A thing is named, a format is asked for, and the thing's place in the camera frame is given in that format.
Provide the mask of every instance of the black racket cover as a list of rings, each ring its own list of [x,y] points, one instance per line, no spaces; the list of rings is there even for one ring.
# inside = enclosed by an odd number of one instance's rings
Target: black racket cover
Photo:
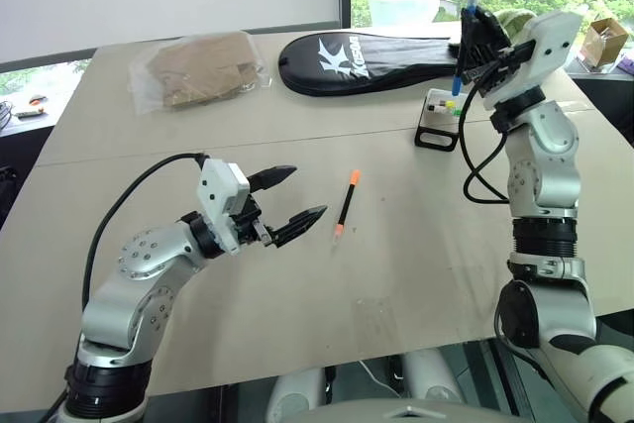
[[[284,84],[309,96],[346,96],[451,76],[447,39],[402,39],[354,32],[300,37],[279,54]]]

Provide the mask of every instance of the printed logo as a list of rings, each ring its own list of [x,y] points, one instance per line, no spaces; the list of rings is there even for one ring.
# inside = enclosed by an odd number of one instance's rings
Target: printed logo
[[[324,47],[324,43],[319,39],[319,52],[318,54],[325,59],[320,60],[321,67],[324,71],[335,71],[336,73],[343,73],[346,76],[360,75],[366,78],[370,78],[368,74],[368,68],[366,67],[366,60],[361,51],[361,44],[359,43],[359,37],[350,36],[350,51],[353,54],[353,59],[349,59],[344,52],[344,46],[339,47],[339,51],[336,54],[331,54],[328,49]],[[352,67],[342,66],[343,63],[349,63]]]

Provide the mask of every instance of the cardboard box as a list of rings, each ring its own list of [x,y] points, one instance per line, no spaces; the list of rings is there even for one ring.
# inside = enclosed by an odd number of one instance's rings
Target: cardboard box
[[[581,46],[581,54],[591,66],[613,63],[627,41],[627,32],[609,18],[590,24]]]

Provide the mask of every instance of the beige tabletop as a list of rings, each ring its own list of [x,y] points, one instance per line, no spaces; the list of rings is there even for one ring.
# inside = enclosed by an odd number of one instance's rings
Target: beige tabletop
[[[274,57],[273,41],[278,39],[279,50],[290,38],[266,36],[259,45],[270,42],[269,56]],[[505,267],[510,215],[505,206],[475,205],[463,197],[468,171],[458,152],[413,146],[420,98],[439,82],[319,100],[286,91],[274,81],[274,89],[198,108],[191,116],[155,115],[146,122],[144,116],[128,115],[132,104],[123,101],[110,105],[110,115],[98,113],[104,99],[95,94],[99,105],[87,101],[90,89],[105,91],[95,71],[110,81],[108,75],[115,74],[107,65],[125,63],[115,53],[130,58],[128,51],[138,48],[107,49],[90,65],[0,233],[0,349],[5,356],[0,359],[0,411],[48,406],[63,387],[79,331],[80,282],[92,233],[123,188],[171,151],[202,149],[235,161],[245,173],[297,165],[285,183],[258,194],[270,225],[279,226],[310,206],[329,209],[295,242],[279,250],[254,244],[237,257],[222,257],[183,288],[155,360],[150,393],[492,335],[497,294],[510,277]],[[111,84],[118,88],[113,97],[127,97],[124,78]],[[547,91],[563,101],[580,131],[579,253],[587,262],[595,311],[633,307],[629,217],[634,202],[624,200],[634,188],[632,150],[563,73],[548,83]],[[581,103],[570,102],[575,98]],[[259,143],[238,130],[234,136],[227,133],[227,124],[238,124],[225,109],[231,103],[235,111],[244,107],[256,114],[256,105],[268,110],[260,116],[266,134]],[[293,104],[300,112],[291,120],[287,115],[295,111]],[[322,120],[322,115],[339,118],[337,111],[350,119],[349,129]],[[192,119],[203,112],[205,127]],[[111,142],[115,150],[108,152],[89,133],[115,131],[115,122],[108,121],[119,114],[127,121],[119,123],[119,141]],[[103,123],[89,119],[97,117]],[[466,126],[475,160],[483,159],[498,140],[485,117],[475,105]],[[273,118],[285,128],[272,126]],[[307,125],[295,128],[292,121],[299,118]],[[155,136],[155,128],[171,128],[167,145]],[[194,145],[190,129],[206,129],[207,134]],[[71,148],[75,141],[85,144]],[[346,234],[333,248],[332,233],[353,168],[362,171],[362,178]],[[134,233],[200,209],[198,173],[193,163],[176,163],[134,194],[103,237],[93,289]],[[504,157],[486,170],[501,189],[506,174]],[[475,187],[475,193],[484,191]]]

